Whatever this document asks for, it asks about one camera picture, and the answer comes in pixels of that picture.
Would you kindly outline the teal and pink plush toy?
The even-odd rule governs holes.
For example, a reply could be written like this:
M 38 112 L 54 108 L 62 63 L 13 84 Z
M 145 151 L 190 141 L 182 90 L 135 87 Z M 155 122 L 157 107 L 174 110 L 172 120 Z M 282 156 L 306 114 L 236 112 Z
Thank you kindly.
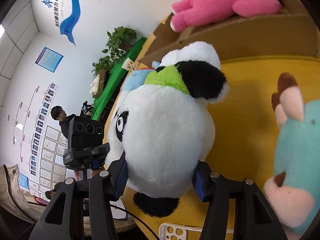
M 301 239 L 319 210 L 319 100 L 304 103 L 297 81 L 281 73 L 271 97 L 279 134 L 264 195 L 288 239 Z

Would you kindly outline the panda plush toy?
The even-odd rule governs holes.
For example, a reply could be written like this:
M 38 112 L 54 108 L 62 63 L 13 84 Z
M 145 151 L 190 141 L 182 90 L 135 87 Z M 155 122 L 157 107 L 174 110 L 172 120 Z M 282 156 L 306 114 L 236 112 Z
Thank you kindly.
M 121 90 L 105 163 L 125 153 L 127 186 L 144 214 L 162 218 L 177 209 L 215 140 L 208 105 L 223 101 L 228 90 L 215 48 L 203 41 L 170 51 L 144 85 Z

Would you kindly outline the clear white phone case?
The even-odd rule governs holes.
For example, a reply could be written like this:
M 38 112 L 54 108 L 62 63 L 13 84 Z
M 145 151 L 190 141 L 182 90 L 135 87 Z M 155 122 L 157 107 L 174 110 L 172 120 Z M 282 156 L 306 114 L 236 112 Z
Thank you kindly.
M 201 227 L 174 223 L 162 223 L 159 227 L 159 239 L 188 239 L 189 232 L 202 232 Z

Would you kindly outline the light blue plush toy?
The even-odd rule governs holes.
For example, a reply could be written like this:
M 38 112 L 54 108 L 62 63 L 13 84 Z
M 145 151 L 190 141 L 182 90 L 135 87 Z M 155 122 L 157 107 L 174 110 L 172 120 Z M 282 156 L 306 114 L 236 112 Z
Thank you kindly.
M 156 70 L 160 65 L 160 62 L 153 61 L 151 67 L 143 67 L 134 70 L 132 74 L 124 81 L 122 90 L 129 92 L 131 90 L 137 89 L 138 87 L 144 85 L 147 75 Z

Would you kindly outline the person in black clothes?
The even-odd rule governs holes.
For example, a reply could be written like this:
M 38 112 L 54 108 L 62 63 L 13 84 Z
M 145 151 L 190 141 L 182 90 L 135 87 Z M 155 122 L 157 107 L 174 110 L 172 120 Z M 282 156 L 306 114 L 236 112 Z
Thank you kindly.
M 80 117 L 90 119 L 93 108 L 93 105 L 89 105 L 87 101 L 85 101 L 82 105 Z M 68 139 L 69 123 L 76 115 L 67 115 L 65 110 L 61 106 L 54 106 L 51 109 L 50 114 L 54 120 L 57 120 L 59 122 L 63 136 Z

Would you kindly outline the box with white plush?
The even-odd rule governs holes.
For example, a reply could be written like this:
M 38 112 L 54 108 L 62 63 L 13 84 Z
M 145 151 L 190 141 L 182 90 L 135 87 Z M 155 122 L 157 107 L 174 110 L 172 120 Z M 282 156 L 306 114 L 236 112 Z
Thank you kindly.
M 90 94 L 92 98 L 98 98 L 101 96 L 104 87 L 107 83 L 110 72 L 108 70 L 102 69 L 95 76 L 93 82 L 91 83 Z

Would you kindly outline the beige jacket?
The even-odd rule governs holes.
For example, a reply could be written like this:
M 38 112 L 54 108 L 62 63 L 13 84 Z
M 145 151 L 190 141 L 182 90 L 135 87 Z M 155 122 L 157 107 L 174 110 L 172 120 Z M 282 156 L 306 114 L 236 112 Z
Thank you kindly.
M 1 207 L 26 222 L 34 223 L 43 211 L 28 203 L 18 184 L 19 175 L 18 165 L 1 165 Z

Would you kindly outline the potted green plant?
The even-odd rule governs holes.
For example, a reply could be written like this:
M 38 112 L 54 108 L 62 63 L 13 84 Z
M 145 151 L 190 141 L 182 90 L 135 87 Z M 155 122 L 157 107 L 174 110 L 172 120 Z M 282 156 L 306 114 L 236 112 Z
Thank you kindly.
M 108 41 L 102 53 L 106 54 L 104 60 L 112 63 L 122 61 L 132 49 L 133 42 L 137 39 L 134 29 L 128 27 L 117 27 L 114 31 L 107 32 Z
M 93 70 L 95 76 L 99 74 L 101 70 L 110 71 L 112 67 L 114 66 L 114 62 L 112 61 L 110 56 L 101 57 L 98 62 L 92 63 Z

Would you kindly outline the paper cup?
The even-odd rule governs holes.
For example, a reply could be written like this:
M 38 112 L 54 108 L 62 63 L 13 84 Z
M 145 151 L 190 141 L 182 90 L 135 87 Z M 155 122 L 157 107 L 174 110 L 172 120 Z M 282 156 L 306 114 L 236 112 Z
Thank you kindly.
M 138 68 L 138 64 L 132 61 L 130 58 L 126 58 L 121 66 L 124 70 L 128 72 L 135 71 Z

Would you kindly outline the green covered table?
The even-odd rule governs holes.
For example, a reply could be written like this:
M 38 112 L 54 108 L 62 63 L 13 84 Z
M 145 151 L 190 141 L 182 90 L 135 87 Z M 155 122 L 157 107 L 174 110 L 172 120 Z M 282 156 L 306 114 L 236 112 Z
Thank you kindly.
M 110 70 L 110 75 L 102 94 L 94 100 L 94 109 L 92 111 L 91 119 L 104 120 L 105 116 L 109 115 L 120 87 L 127 75 L 127 70 L 122 68 L 122 65 L 126 59 L 135 61 L 146 40 L 146 37 L 140 38 L 127 53 L 123 61 L 115 64 Z

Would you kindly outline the cardboard box tray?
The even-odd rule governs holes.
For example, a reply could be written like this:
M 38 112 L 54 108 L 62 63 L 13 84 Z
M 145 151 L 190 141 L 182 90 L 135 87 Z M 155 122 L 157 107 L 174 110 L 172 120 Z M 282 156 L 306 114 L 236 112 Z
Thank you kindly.
M 319 30 L 300 0 L 280 0 L 280 14 L 243 18 L 174 32 L 167 19 L 154 30 L 153 42 L 139 62 L 150 66 L 170 51 L 196 41 L 214 46 L 219 58 L 293 55 L 319 58 Z

